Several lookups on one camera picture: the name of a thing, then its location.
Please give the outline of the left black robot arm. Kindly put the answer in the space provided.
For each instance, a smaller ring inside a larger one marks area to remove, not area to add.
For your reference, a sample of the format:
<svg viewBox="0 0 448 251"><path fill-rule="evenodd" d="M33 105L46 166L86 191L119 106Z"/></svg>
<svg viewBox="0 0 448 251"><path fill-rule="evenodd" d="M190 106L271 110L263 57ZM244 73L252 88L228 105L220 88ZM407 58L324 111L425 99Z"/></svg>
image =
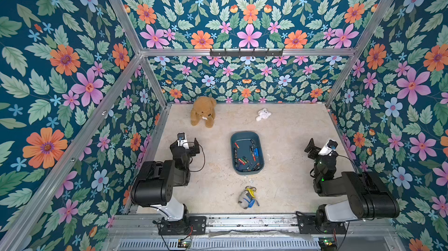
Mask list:
<svg viewBox="0 0 448 251"><path fill-rule="evenodd" d="M200 153L197 140L177 140L170 145L172 159L146 161L135 178L129 196L134 205L156 210L167 222L186 222L188 209L173 195L175 187L190 182L193 157Z"/></svg>

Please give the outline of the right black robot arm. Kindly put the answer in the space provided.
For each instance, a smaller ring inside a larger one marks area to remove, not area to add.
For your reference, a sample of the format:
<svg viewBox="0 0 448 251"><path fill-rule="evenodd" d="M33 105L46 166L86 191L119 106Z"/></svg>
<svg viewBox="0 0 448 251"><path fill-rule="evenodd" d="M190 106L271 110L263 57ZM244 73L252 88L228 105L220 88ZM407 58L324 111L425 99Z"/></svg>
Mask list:
<svg viewBox="0 0 448 251"><path fill-rule="evenodd" d="M328 140L324 147L315 146L310 139L304 149L312 159L313 188L320 197L346 196L347 199L335 204L320 205L316 211L315 223L319 226L377 218L397 218L400 207L395 197L374 172L337 171L336 148L338 143Z"/></svg>

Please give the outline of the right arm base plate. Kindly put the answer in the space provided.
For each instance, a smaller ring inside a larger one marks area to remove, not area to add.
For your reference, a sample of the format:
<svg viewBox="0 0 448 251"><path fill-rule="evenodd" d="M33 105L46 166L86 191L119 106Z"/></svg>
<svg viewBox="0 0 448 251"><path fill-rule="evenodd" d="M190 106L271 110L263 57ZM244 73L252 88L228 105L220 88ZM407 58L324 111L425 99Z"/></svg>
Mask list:
<svg viewBox="0 0 448 251"><path fill-rule="evenodd" d="M347 229L344 222L330 222L323 214L295 212L297 226L301 234L342 235Z"/></svg>

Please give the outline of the teal plastic storage box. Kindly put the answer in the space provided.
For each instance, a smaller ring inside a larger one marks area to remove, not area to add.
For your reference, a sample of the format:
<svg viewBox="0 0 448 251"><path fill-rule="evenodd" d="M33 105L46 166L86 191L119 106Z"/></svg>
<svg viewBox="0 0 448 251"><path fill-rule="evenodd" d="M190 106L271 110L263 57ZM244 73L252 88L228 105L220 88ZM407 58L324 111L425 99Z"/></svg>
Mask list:
<svg viewBox="0 0 448 251"><path fill-rule="evenodd" d="M255 148L259 149L259 157L254 155ZM231 154L233 169L239 175L258 174L265 166L260 138L253 131L241 131L231 136ZM238 158L244 160L246 164L241 164Z"/></svg>

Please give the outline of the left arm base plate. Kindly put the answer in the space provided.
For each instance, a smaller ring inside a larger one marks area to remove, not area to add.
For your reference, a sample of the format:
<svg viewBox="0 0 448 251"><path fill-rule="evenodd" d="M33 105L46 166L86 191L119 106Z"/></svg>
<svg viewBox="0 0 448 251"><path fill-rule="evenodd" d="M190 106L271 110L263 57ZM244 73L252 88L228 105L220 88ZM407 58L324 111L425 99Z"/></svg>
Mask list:
<svg viewBox="0 0 448 251"><path fill-rule="evenodd" d="M204 235L207 226L207 217L191 216L179 221L161 219L158 225L159 235Z"/></svg>

